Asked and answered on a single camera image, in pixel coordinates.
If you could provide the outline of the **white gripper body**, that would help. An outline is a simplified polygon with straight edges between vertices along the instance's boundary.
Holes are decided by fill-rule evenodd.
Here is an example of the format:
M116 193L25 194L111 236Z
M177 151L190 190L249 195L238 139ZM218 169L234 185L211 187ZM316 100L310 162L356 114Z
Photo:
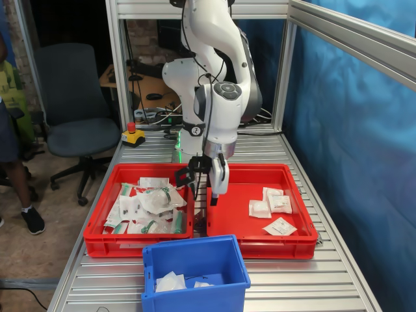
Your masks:
M225 159L221 161L221 159L217 157L211 161L209 181L211 184L211 192L214 196L223 195L227 192L229 184L229 166Z

